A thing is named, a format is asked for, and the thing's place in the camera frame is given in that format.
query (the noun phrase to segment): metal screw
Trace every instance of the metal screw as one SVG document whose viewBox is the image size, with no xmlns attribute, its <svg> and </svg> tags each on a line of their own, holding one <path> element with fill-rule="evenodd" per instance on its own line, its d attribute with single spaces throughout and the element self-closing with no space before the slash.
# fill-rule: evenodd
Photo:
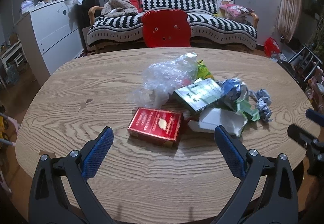
<svg viewBox="0 0 324 224">
<path fill-rule="evenodd" d="M 258 155 L 258 151 L 257 151 L 257 150 L 254 150 L 254 149 L 251 149 L 251 150 L 249 151 L 249 153 L 250 153 L 250 155 L 252 155 L 252 156 L 257 156 L 257 155 Z"/>
<path fill-rule="evenodd" d="M 287 156 L 286 156 L 285 154 L 280 154 L 280 158 L 281 158 L 282 160 L 287 160 Z"/>
<path fill-rule="evenodd" d="M 70 153 L 70 156 L 72 156 L 72 157 L 76 157 L 78 154 L 79 154 L 79 151 L 77 151 L 77 150 L 73 150 L 73 151 Z"/>
<path fill-rule="evenodd" d="M 41 159 L 42 161 L 47 160 L 47 158 L 48 158 L 48 155 L 42 155 L 42 156 L 40 157 L 40 159 Z"/>
</svg>

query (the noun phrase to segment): beige blanket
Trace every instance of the beige blanket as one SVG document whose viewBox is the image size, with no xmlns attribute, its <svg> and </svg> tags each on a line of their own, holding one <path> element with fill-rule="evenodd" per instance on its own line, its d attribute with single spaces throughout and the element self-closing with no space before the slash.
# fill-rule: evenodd
<svg viewBox="0 0 324 224">
<path fill-rule="evenodd" d="M 135 16 L 137 14 L 137 8 L 128 0 L 108 0 L 101 11 L 102 16 L 109 18 L 119 16 Z"/>
</svg>

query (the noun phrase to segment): plaid curtain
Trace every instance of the plaid curtain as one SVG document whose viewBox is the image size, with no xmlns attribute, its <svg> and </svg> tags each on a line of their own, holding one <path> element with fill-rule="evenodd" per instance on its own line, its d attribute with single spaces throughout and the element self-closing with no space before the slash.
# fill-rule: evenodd
<svg viewBox="0 0 324 224">
<path fill-rule="evenodd" d="M 277 28 L 285 42 L 289 42 L 296 30 L 301 13 L 302 0 L 281 0 Z"/>
</svg>

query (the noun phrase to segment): sofa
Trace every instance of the sofa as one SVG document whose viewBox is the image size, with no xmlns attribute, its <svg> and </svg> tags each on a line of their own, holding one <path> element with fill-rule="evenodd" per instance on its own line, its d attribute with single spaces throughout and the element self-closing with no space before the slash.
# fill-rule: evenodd
<svg viewBox="0 0 324 224">
<path fill-rule="evenodd" d="M 201 38 L 219 44 L 242 44 L 254 50 L 257 43 L 257 23 L 259 18 L 252 14 L 253 25 L 246 25 L 229 19 L 214 16 L 217 13 L 216 0 L 142 0 L 143 13 L 136 16 L 120 16 L 106 18 L 100 16 L 95 19 L 95 6 L 89 10 L 91 27 L 87 34 L 90 47 L 103 42 L 108 44 L 137 42 L 143 40 L 141 17 L 144 12 L 157 9 L 181 9 L 188 14 L 192 35 L 191 38 Z"/>
</svg>

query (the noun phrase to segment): dresser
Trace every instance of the dresser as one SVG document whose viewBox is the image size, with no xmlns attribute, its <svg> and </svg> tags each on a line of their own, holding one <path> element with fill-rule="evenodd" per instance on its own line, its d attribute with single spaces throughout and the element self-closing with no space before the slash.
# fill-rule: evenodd
<svg viewBox="0 0 324 224">
<path fill-rule="evenodd" d="M 82 50 L 75 6 L 58 0 L 22 15 L 16 30 L 38 83 L 45 81 Z"/>
</svg>

